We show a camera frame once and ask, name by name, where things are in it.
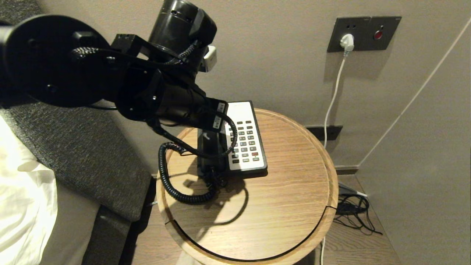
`wooden table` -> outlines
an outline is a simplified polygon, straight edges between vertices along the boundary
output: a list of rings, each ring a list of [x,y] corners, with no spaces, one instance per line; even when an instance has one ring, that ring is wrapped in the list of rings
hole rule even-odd
[[[338,182],[321,143],[302,125],[275,112],[255,109],[268,175],[232,177],[216,198],[187,205],[157,181],[157,200],[172,238],[206,265],[294,264],[325,236],[335,215]],[[179,138],[196,146],[197,130]],[[170,180],[186,194],[203,194],[196,156],[167,152]]]

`wooden floor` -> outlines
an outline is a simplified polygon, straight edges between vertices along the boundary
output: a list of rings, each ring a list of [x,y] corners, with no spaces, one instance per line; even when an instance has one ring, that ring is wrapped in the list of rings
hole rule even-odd
[[[353,175],[339,176],[339,181],[356,190],[363,191]],[[370,218],[380,232],[383,228],[372,207]],[[386,235],[364,235],[361,231],[332,224],[324,252],[324,265],[400,265],[399,258]],[[181,249],[165,229],[157,206],[151,213],[146,230],[139,235],[132,264],[175,265]],[[319,264],[320,246],[296,265]]]

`white label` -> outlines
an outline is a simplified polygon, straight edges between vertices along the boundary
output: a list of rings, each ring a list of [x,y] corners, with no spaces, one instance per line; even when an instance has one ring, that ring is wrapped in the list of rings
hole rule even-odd
[[[224,103],[220,102],[220,103],[218,104],[218,109],[217,109],[217,111],[223,112],[225,106],[226,106],[226,105],[225,105]],[[216,116],[216,117],[214,118],[214,122],[212,123],[212,127],[213,127],[214,129],[218,129],[220,126],[221,126],[221,117]]]

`black cable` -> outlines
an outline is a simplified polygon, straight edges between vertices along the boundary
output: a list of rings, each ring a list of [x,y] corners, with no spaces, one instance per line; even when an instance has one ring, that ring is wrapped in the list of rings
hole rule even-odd
[[[203,203],[212,199],[214,195],[216,195],[216,186],[211,180],[205,181],[206,186],[208,187],[208,192],[203,195],[183,194],[173,187],[173,185],[170,183],[169,171],[167,168],[167,159],[165,157],[165,152],[168,149],[174,150],[179,154],[182,154],[183,152],[185,152],[185,149],[172,142],[163,143],[159,148],[160,179],[162,181],[162,184],[165,190],[170,194],[170,196],[175,198],[177,201],[188,203],[188,204]]]
[[[229,154],[231,151],[234,150],[234,147],[236,146],[236,143],[237,143],[237,127],[235,123],[232,121],[232,119],[229,116],[225,115],[224,113],[221,113],[212,109],[206,109],[206,111],[210,113],[214,113],[215,115],[219,116],[222,120],[226,121],[231,126],[232,131],[234,133],[234,138],[232,140],[231,146],[224,153],[218,154],[215,156],[210,156],[202,152],[199,152],[198,150],[192,148],[187,143],[180,140],[178,137],[173,136],[172,134],[168,133],[166,130],[164,130],[160,126],[160,123],[157,119],[153,119],[147,122],[147,124],[153,129],[154,132],[173,141],[173,142],[164,143],[159,148],[159,153],[158,153],[159,173],[160,173],[160,179],[162,181],[162,184],[165,190],[170,194],[170,196],[172,196],[174,199],[176,199],[179,202],[188,203],[188,204],[196,204],[196,203],[204,203],[206,201],[209,201],[216,195],[216,191],[217,191],[216,185],[222,185],[222,182],[220,181],[218,173],[213,170],[212,172],[208,173],[208,175],[203,177],[204,182],[206,183],[206,186],[208,187],[207,193],[203,195],[187,195],[187,194],[181,193],[180,191],[175,189],[175,187],[173,187],[173,185],[170,182],[165,152],[168,149],[171,149],[171,150],[176,151],[180,155],[183,155],[183,153],[185,152],[190,152],[194,155],[197,155],[203,158],[212,159],[212,158],[219,158],[219,157],[226,156],[227,154]]]
[[[198,46],[199,44],[199,41],[196,40],[194,41],[192,44],[190,44],[190,46],[184,50],[183,52],[181,52],[179,54],[179,57],[180,58],[183,58],[185,59],[186,57],[188,57],[188,55],[190,55],[195,49],[196,47]],[[164,63],[165,65],[177,65],[177,64],[180,64],[182,61],[179,59],[179,58],[172,58],[172,60]]]
[[[232,121],[232,119],[227,116],[226,114],[222,113],[222,112],[219,112],[219,111],[215,111],[215,110],[212,110],[212,109],[209,109],[207,108],[206,109],[207,112],[210,112],[210,113],[213,113],[214,115],[216,116],[219,116],[222,120],[224,120],[225,122],[227,122],[229,124],[229,126],[232,128],[232,132],[234,134],[234,138],[232,139],[232,142],[231,142],[231,145],[229,146],[229,148],[224,152],[224,153],[221,153],[221,154],[217,154],[217,155],[214,155],[214,156],[211,156],[211,155],[208,155],[208,154],[205,154],[205,153],[202,153],[200,151],[198,151],[197,149],[194,149],[193,147],[191,147],[189,144],[185,143],[184,141],[182,141],[181,139],[179,139],[178,137],[170,134],[168,131],[166,131],[165,129],[163,129],[161,126],[160,126],[160,122],[158,119],[152,119],[152,120],[149,120],[147,122],[147,124],[152,128],[152,130],[158,134],[158,135],[161,135],[165,138],[167,138],[168,140],[176,143],[177,145],[183,147],[186,151],[194,154],[194,155],[197,155],[199,157],[203,157],[203,158],[206,158],[206,159],[214,159],[214,158],[220,158],[220,157],[225,157],[227,156],[230,152],[232,152],[234,150],[234,147],[236,146],[236,143],[237,143],[237,127],[235,125],[235,123]]]
[[[355,203],[352,200],[350,200],[351,198],[359,199],[359,202]],[[334,223],[342,224],[342,225],[347,226],[349,228],[360,230],[363,234],[366,234],[362,230],[362,228],[365,228],[365,229],[367,229],[368,231],[371,232],[370,234],[367,234],[367,235],[371,235],[373,233],[378,233],[378,234],[382,235],[381,232],[376,231],[376,228],[374,227],[373,223],[371,222],[370,215],[369,215],[369,212],[368,212],[369,208],[370,208],[370,203],[369,203],[369,201],[366,197],[361,196],[361,195],[348,195],[348,196],[345,196],[337,204],[336,215],[338,215],[338,217],[334,218]],[[360,218],[359,214],[361,214],[361,213],[365,213],[366,223],[367,224]],[[358,225],[357,223],[355,223],[354,221],[352,221],[350,219],[351,215],[356,218],[356,220],[360,223],[360,225]],[[342,217],[346,218],[350,225],[348,225],[348,224],[344,223],[343,221],[341,221],[340,218],[342,218]]]
[[[117,107],[105,107],[105,106],[96,106],[96,105],[88,105],[85,106],[86,108],[94,108],[94,109],[101,109],[101,110],[118,110]]]

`wall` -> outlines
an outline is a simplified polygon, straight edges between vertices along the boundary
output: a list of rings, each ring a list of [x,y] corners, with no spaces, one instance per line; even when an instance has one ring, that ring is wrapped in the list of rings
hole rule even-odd
[[[150,34],[161,0],[39,0],[51,13],[90,24],[109,41],[115,33]],[[333,92],[341,53],[327,54],[337,17],[401,15],[386,51],[347,60],[332,124],[344,125],[330,143],[338,166],[358,165],[417,92],[471,13],[469,0],[194,0],[217,23],[218,64],[197,77],[208,96],[251,99],[255,107],[320,125]],[[141,157],[156,172],[163,139],[145,125],[117,117]]]
[[[403,265],[470,264],[470,50],[468,26],[357,173]]]

